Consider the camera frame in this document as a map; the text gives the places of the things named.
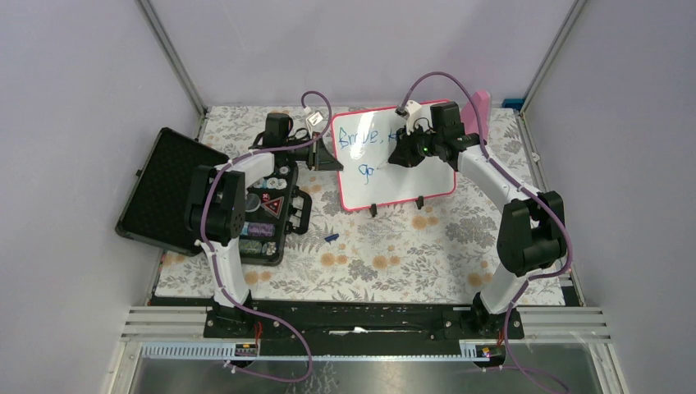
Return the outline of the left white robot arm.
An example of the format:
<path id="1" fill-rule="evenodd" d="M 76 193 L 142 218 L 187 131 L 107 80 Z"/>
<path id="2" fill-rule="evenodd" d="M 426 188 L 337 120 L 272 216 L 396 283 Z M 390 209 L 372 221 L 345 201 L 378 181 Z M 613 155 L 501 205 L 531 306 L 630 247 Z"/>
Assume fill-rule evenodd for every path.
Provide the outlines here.
<path id="1" fill-rule="evenodd" d="M 243 264 L 280 261 L 286 236 L 309 229 L 312 200 L 296 184 L 297 164 L 314 171 L 343 168 L 313 130 L 321 119 L 316 112 L 296 129 L 289 115 L 271 112 L 249 154 L 194 170 L 185 226 L 209 262 L 214 306 L 234 337 L 254 329 Z"/>

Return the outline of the pink framed whiteboard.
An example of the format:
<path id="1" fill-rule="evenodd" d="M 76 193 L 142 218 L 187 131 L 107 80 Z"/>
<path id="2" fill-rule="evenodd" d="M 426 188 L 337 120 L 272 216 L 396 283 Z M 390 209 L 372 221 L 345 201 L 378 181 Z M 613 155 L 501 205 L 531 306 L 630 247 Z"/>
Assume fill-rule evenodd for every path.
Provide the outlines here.
<path id="1" fill-rule="evenodd" d="M 397 131 L 405 119 L 396 108 L 372 108 L 339 113 L 331 132 L 335 157 L 344 166 L 337 173 L 341 206 L 345 211 L 449 195 L 456 189 L 456 174 L 439 158 L 424 159 L 417 167 L 388 164 L 396 147 Z"/>

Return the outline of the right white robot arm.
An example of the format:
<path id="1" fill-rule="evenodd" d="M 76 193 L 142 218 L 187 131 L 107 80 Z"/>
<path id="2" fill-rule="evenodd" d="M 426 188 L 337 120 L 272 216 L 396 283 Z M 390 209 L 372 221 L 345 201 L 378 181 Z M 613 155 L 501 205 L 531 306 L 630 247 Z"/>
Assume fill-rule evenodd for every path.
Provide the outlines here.
<path id="1" fill-rule="evenodd" d="M 503 327 L 529 281 L 570 253 L 562 197 L 541 192 L 513 176 L 488 151 L 480 132 L 467 133 L 456 103 L 430 107 L 429 127 L 419 124 L 422 106 L 408 101 L 396 108 L 405 125 L 396 133 L 388 163 L 413 168 L 437 157 L 471 180 L 498 208 L 500 264 L 492 281 L 472 302 L 470 325 L 479 337 L 490 338 Z"/>

